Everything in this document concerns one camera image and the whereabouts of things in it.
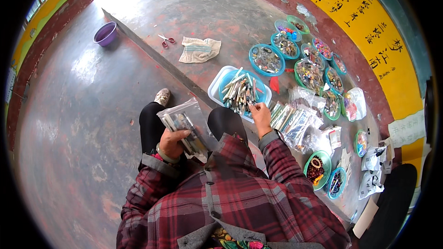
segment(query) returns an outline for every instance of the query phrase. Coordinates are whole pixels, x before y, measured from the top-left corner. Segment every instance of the purple plastic basin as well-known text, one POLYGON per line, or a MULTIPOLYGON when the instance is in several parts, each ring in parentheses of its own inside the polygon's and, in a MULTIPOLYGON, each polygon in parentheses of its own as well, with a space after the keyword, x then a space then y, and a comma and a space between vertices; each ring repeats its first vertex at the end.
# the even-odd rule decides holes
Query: purple plastic basin
POLYGON ((117 36, 117 24, 113 21, 103 25, 94 36, 94 43, 100 46, 107 46, 117 36))

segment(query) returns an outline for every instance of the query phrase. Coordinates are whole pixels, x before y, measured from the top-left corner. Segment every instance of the coat button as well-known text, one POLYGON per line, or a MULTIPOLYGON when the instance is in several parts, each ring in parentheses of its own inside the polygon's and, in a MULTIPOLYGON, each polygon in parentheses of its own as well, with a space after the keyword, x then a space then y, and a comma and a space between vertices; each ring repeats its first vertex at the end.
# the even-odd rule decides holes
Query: coat button
POLYGON ((216 212, 216 211, 212 211, 211 212, 211 215, 213 216, 213 217, 215 217, 216 219, 220 219, 220 214, 218 213, 218 212, 216 212))

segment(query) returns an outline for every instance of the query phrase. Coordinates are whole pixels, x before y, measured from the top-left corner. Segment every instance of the hand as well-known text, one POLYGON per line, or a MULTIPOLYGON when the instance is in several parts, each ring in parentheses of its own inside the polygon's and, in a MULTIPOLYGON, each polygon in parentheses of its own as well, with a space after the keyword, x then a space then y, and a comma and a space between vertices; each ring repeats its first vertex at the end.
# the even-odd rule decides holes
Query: hand
POLYGON ((171 159, 177 159, 183 153, 183 146, 178 143, 182 138, 186 138, 191 133, 191 130, 179 130, 170 132, 167 128, 160 138, 159 148, 162 152, 171 159))
POLYGON ((258 103, 255 106, 249 106, 251 110, 252 119, 254 119, 255 125, 258 130, 258 138, 261 139, 264 135, 272 131, 271 128, 271 111, 262 103, 258 103))

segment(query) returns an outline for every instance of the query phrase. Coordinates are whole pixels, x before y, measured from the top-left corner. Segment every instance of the floor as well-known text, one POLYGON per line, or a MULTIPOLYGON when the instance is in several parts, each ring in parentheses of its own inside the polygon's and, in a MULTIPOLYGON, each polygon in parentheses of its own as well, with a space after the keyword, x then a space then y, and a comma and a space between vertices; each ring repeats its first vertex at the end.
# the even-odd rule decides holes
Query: floor
MULTIPOLYGON (((172 90, 173 106, 192 97, 192 89, 207 90, 225 65, 251 69, 246 52, 253 44, 269 43, 273 22, 281 16, 262 0, 95 0, 66 25, 31 78, 15 145, 25 202, 54 247, 115 246, 120 209, 140 161, 141 109, 161 88, 172 90), (144 37, 163 59, 149 56, 120 31, 108 47, 92 43, 93 34, 107 22, 101 7, 144 37), (158 33, 178 42, 163 50, 158 33), (221 52, 206 63, 179 63, 182 36, 221 40, 221 52), (195 86, 183 85, 165 70, 165 60, 195 86)), ((287 88, 295 80, 285 74, 279 81, 280 94, 273 92, 272 97, 286 102, 287 88)), ((352 80, 344 81, 346 87, 354 86, 352 80)), ((207 117, 207 98, 199 102, 207 117)), ((378 141, 370 112, 362 121, 350 124, 340 118, 334 124, 343 127, 348 152, 357 129, 370 128, 371 138, 378 141)), ((253 142, 251 147, 262 164, 253 142)), ((298 161, 304 165, 306 159, 298 161)), ((354 177, 359 179, 358 172, 354 177)), ((326 203, 345 217, 357 208, 326 203)))

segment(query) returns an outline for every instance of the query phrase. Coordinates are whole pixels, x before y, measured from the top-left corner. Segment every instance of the scissors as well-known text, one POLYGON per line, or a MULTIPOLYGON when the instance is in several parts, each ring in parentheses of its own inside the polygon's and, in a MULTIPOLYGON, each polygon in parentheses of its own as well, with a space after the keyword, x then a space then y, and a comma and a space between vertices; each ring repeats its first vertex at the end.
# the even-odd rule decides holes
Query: scissors
POLYGON ((163 46, 164 48, 168 47, 168 44, 166 43, 166 41, 168 41, 168 42, 170 42, 170 43, 172 43, 172 44, 175 42, 175 40, 174 40, 173 38, 165 38, 165 37, 162 36, 162 35, 158 35, 158 36, 161 37, 161 38, 163 39, 162 46, 163 46))

